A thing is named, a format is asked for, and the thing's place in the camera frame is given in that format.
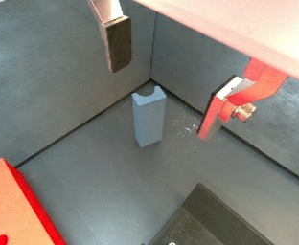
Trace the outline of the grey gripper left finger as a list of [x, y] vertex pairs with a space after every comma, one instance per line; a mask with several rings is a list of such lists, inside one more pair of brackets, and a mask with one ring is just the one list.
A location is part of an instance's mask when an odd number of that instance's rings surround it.
[[119, 0], [87, 2], [99, 22], [109, 69], [117, 73], [133, 61], [133, 19], [123, 13]]

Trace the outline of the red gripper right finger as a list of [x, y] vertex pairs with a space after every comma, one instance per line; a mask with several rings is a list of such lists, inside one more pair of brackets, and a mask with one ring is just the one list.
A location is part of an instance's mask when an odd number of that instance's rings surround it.
[[256, 112], [254, 102], [272, 97], [287, 79], [287, 73], [252, 58], [245, 69], [245, 77], [232, 77], [213, 93], [198, 137], [208, 140], [230, 118], [238, 118], [245, 122]]

